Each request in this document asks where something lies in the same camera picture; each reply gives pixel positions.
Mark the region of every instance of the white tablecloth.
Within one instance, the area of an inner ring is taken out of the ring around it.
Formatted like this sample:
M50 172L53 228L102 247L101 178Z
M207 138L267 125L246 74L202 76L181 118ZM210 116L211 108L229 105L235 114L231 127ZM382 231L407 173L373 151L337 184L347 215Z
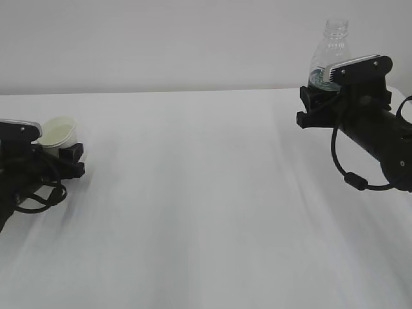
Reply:
M65 202L0 234L0 308L412 308L410 194L346 185L332 130L295 124L297 89L11 96L0 110L69 115L87 148ZM385 182L342 134L338 153Z

